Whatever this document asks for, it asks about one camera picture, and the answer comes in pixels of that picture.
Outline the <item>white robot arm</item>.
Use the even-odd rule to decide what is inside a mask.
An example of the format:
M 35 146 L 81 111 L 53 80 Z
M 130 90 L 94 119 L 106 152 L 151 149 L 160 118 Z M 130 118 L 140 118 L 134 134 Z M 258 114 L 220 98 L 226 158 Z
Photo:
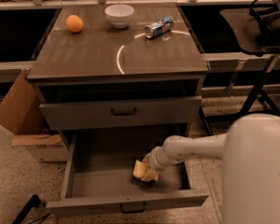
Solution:
M 223 224 L 280 224 L 280 117 L 251 114 L 224 134 L 169 136 L 145 156 L 138 178 L 155 180 L 192 155 L 222 159 Z

